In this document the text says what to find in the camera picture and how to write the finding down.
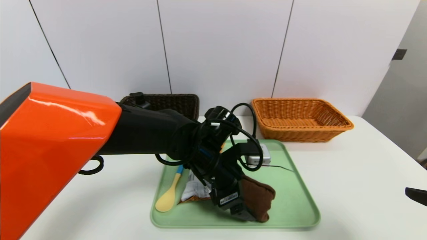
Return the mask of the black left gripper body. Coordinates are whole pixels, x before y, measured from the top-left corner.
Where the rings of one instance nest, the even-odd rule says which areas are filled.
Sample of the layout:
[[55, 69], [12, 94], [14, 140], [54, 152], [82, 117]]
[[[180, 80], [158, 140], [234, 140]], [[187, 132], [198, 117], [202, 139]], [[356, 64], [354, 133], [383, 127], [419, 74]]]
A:
[[214, 205], [224, 211], [246, 211], [242, 184], [244, 175], [241, 166], [236, 161], [218, 160], [209, 179], [210, 196]]

